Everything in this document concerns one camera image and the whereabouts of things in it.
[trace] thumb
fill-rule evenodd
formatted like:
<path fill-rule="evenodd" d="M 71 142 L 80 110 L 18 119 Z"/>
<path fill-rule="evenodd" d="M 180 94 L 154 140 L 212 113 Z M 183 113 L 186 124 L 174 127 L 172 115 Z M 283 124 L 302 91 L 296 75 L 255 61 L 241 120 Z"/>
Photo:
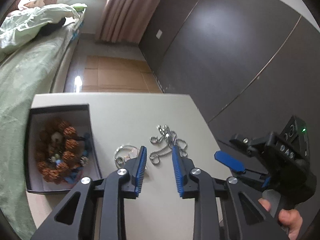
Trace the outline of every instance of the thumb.
<path fill-rule="evenodd" d="M 290 240 L 295 240 L 298 237 L 300 228 L 302 226 L 302 217 L 300 213 L 296 209 L 292 210 L 284 210 L 282 209 L 279 212 L 279 221 L 289 227 L 289 234 L 288 237 Z"/>

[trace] silver screw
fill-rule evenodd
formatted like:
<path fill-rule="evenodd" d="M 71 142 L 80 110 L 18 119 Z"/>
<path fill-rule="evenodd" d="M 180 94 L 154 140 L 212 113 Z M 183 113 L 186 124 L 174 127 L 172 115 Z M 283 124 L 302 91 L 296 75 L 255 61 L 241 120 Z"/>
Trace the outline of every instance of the silver screw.
<path fill-rule="evenodd" d="M 198 174 L 201 173 L 201 169 L 193 168 L 193 169 L 191 170 L 191 173 L 194 174 L 194 175 L 198 175 Z"/>
<path fill-rule="evenodd" d="M 88 184 L 91 181 L 91 179 L 89 177 L 83 177 L 81 179 L 81 183 L 82 184 Z"/>
<path fill-rule="evenodd" d="M 119 169 L 119 170 L 117 171 L 117 173 L 122 176 L 122 175 L 124 175 L 124 174 L 127 173 L 127 170 L 126 170 L 126 169 Z"/>
<path fill-rule="evenodd" d="M 235 177 L 230 177 L 230 178 L 228 179 L 228 182 L 231 183 L 231 184 L 237 184 L 238 179 L 235 178 Z"/>

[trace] pink curtain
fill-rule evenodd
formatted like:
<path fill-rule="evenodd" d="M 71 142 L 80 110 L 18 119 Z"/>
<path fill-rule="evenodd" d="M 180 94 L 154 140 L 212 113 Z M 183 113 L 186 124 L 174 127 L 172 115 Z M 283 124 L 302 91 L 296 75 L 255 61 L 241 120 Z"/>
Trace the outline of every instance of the pink curtain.
<path fill-rule="evenodd" d="M 139 43 L 160 0 L 107 0 L 97 41 Z"/>

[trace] open box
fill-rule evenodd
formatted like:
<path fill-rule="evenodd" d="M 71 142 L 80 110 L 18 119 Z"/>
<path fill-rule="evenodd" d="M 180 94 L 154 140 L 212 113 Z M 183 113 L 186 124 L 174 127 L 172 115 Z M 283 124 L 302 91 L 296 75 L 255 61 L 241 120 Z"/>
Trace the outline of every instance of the open box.
<path fill-rule="evenodd" d="M 90 177 L 92 180 L 102 179 L 93 144 L 89 105 L 32 108 L 29 112 L 24 146 L 24 172 L 27 191 L 30 193 L 61 194 L 68 192 L 74 186 L 65 182 L 60 184 L 46 182 L 36 166 L 34 153 L 36 141 L 39 140 L 39 132 L 44 129 L 46 121 L 55 117 L 70 122 L 78 136 L 83 136 L 85 133 L 90 135 L 88 139 L 88 143 L 91 144 L 91 150 L 88 153 L 89 162 L 82 168 L 81 177 Z"/>

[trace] blue lever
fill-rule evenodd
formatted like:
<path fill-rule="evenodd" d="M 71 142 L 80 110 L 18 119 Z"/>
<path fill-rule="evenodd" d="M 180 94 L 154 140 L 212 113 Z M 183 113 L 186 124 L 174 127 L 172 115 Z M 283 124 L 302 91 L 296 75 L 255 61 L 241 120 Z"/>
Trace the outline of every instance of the blue lever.
<path fill-rule="evenodd" d="M 223 151 L 217 151 L 214 154 L 214 158 L 232 169 L 234 172 L 244 172 L 245 168 L 242 164 L 242 162 L 236 160 L 235 158 L 231 157 L 229 154 L 223 152 Z"/>
<path fill-rule="evenodd" d="M 266 180 L 264 181 L 264 183 L 263 183 L 263 185 L 262 185 L 262 188 L 265 188 L 265 187 L 269 186 L 270 179 L 271 179 L 271 177 L 267 177 L 267 178 L 266 178 Z"/>

